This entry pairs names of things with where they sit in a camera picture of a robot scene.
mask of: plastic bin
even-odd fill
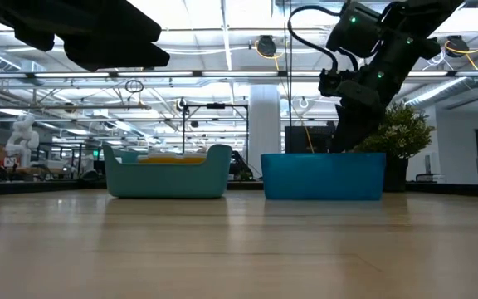
[[[264,154],[267,199],[380,200],[385,154]]]

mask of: wooden table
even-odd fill
[[[0,196],[0,298],[478,298],[478,198]]]

